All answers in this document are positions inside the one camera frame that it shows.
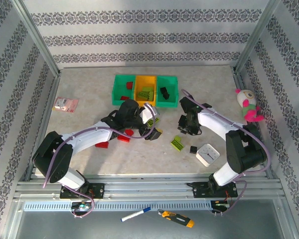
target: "storage bin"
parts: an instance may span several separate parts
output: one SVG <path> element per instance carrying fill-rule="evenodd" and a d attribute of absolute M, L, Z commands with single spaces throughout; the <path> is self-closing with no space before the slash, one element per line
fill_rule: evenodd
<path fill-rule="evenodd" d="M 116 75 L 112 90 L 112 104 L 114 106 L 120 106 L 124 101 L 121 100 L 122 96 L 130 97 L 134 99 L 134 87 L 135 87 L 135 75 Z M 126 87 L 127 82 L 133 82 L 133 87 L 128 90 Z"/>
<path fill-rule="evenodd" d="M 160 92 L 162 87 L 166 87 L 169 98 L 166 100 Z M 157 107 L 176 108 L 178 105 L 178 81 L 176 76 L 157 76 Z"/>
<path fill-rule="evenodd" d="M 137 97 L 138 93 L 143 91 L 143 87 L 152 87 L 154 89 L 153 101 L 147 101 L 143 98 Z M 143 106 L 145 102 L 150 103 L 152 106 L 156 104 L 156 76 L 136 76 L 135 87 L 134 87 L 134 100 Z"/>

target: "pink package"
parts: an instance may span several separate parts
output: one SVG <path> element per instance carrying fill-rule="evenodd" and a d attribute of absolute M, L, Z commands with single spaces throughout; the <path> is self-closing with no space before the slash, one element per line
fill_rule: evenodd
<path fill-rule="evenodd" d="M 65 112 L 73 113 L 78 103 L 79 103 L 78 99 L 58 97 L 55 100 L 53 109 L 55 111 L 65 111 Z"/>

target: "yellow bin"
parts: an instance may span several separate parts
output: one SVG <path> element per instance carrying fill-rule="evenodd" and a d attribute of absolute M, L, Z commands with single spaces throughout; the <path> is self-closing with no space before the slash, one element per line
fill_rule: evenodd
<path fill-rule="evenodd" d="M 154 89 L 154 100 L 145 101 L 143 98 L 138 97 L 138 93 L 143 90 L 143 87 L 153 87 Z M 150 103 L 152 106 L 156 105 L 156 76 L 136 76 L 134 86 L 134 100 L 143 106 L 145 102 Z"/>

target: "clock face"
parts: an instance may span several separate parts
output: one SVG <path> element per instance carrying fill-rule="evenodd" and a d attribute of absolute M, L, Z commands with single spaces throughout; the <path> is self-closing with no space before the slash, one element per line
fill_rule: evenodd
<path fill-rule="evenodd" d="M 202 146 L 202 148 L 199 151 L 199 154 L 209 164 L 211 164 L 220 156 L 219 152 L 209 143 Z"/>

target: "yellow utility knife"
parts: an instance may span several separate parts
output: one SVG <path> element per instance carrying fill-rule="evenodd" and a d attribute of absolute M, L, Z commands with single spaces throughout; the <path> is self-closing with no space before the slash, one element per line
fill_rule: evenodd
<path fill-rule="evenodd" d="M 183 226 L 187 226 L 189 228 L 192 228 L 195 224 L 194 221 L 189 219 L 188 217 L 185 217 L 180 214 L 164 211 L 162 209 L 158 209 L 158 214 L 161 215 L 163 218 L 166 218 L 168 220 L 171 220 Z"/>

